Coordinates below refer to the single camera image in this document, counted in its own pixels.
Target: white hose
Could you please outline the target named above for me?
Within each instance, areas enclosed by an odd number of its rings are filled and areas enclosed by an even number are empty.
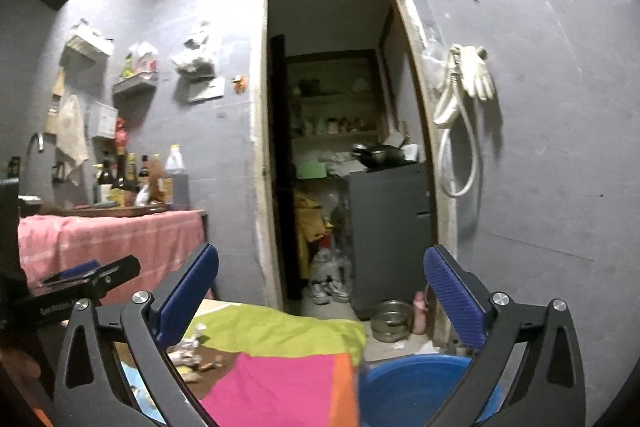
[[[442,174],[444,151],[447,146],[447,140],[449,140],[449,135],[451,134],[451,127],[449,126],[443,131],[442,139],[440,140],[440,149],[438,150],[438,177],[440,179],[440,187],[442,187],[444,193],[449,198],[458,199],[464,196],[476,181],[476,178],[478,177],[478,164],[480,163],[480,158],[478,153],[478,144],[476,143],[473,127],[471,127],[469,115],[467,114],[465,109],[464,100],[462,99],[462,95],[460,94],[460,86],[458,85],[458,81],[452,79],[451,87],[453,90],[453,95],[458,101],[458,108],[460,109],[462,120],[465,123],[466,133],[469,137],[469,143],[471,144],[471,172],[469,173],[469,178],[466,180],[466,184],[464,187],[462,187],[462,190],[456,192],[455,190],[451,191],[449,189],[445,177]]]

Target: green cloth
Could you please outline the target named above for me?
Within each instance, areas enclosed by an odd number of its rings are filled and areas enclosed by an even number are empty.
[[[364,328],[356,321],[296,317],[249,304],[195,317],[189,332],[196,324],[207,326],[203,335],[209,338],[203,345],[220,351],[290,359],[348,353],[354,367],[362,359],[367,339]]]

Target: blue tub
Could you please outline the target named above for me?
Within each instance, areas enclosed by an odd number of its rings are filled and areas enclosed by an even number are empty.
[[[470,362],[452,355],[413,355],[375,367],[358,383],[362,427],[422,427]],[[499,407],[496,387],[479,419],[488,418]]]

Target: metal basin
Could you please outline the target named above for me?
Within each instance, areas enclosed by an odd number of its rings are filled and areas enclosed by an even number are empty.
[[[406,339],[414,327],[414,308],[404,301],[382,301],[371,314],[373,338],[380,342]]]

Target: screw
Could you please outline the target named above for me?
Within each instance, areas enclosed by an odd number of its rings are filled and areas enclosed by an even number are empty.
[[[494,293],[494,302],[498,304],[498,306],[506,306],[507,304],[509,304],[510,300],[511,299],[506,293]]]
[[[89,307],[89,299],[80,299],[76,304],[74,304],[74,309],[78,312],[85,310]]]
[[[144,302],[147,302],[149,300],[149,292],[145,292],[144,290],[135,292],[131,300],[136,304],[142,304]]]
[[[555,299],[554,308],[559,312],[563,312],[566,309],[566,302],[564,302],[562,299]]]

